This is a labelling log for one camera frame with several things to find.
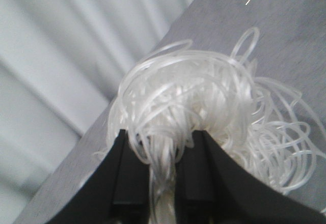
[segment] gray surface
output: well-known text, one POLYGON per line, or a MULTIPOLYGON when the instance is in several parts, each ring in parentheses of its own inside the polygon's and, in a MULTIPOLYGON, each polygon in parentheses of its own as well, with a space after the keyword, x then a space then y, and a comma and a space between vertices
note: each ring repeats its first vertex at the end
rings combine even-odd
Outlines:
MULTIPOLYGON (((159 46, 191 38, 193 48, 230 53, 241 34, 257 26, 261 38, 252 55, 258 76, 301 90, 303 98, 326 121, 326 0, 195 0, 172 25, 159 46)), ((42 185, 15 224, 44 223, 77 191, 78 183, 98 163, 90 154, 101 149, 107 111, 81 139, 56 172, 42 185)), ((326 151, 324 142, 317 144, 326 151)), ((291 196, 312 207, 326 203, 325 165, 312 181, 291 196)))

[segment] white fabric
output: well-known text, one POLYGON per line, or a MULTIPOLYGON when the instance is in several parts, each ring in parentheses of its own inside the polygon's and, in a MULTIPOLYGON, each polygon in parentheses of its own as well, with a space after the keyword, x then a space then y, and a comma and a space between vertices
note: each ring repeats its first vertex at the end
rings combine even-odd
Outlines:
POLYGON ((0 0, 0 217, 12 223, 192 0, 0 0))

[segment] clear plastic filament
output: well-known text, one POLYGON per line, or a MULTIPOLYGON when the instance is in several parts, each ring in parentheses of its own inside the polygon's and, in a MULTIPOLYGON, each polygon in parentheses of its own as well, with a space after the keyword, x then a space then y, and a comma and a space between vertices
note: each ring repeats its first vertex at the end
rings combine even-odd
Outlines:
POLYGON ((188 50, 190 40, 170 44, 121 82, 108 118, 108 148, 127 129, 131 148, 150 165, 152 223, 175 223, 174 165, 193 146, 194 130, 206 130, 245 170, 284 194, 310 179, 317 156, 326 158, 311 142, 310 126, 295 115, 296 106, 305 109, 326 139, 301 93, 255 77, 257 61, 249 56, 258 37, 257 28, 247 30, 230 55, 188 50), (250 36, 249 49, 238 54, 250 36), (182 48, 158 55, 176 46, 182 48))

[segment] tangled filament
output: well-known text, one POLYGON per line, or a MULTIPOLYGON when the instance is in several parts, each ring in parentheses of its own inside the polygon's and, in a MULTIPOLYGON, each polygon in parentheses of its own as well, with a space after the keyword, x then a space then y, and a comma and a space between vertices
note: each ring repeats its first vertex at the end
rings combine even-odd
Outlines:
POLYGON ((257 61, 248 57, 258 37, 257 28, 247 30, 230 56, 188 50, 190 40, 177 42, 138 62, 121 82, 108 119, 108 147, 121 128, 127 129, 131 148, 150 165, 153 223, 175 222, 174 166, 184 147, 193 146, 194 130, 206 130, 245 170, 282 193, 305 184, 316 168, 316 157, 326 158, 309 139, 310 126, 294 113, 295 106, 302 106, 326 139, 301 93, 255 77, 257 61), (239 55, 251 35, 248 50, 239 55), (170 216, 160 208, 170 209, 170 216))

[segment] background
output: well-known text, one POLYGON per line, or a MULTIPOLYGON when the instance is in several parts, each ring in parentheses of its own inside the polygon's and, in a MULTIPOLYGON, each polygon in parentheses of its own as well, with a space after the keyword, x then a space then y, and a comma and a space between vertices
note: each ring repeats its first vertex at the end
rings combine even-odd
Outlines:
POLYGON ((0 0, 0 220, 10 224, 192 0, 0 0))

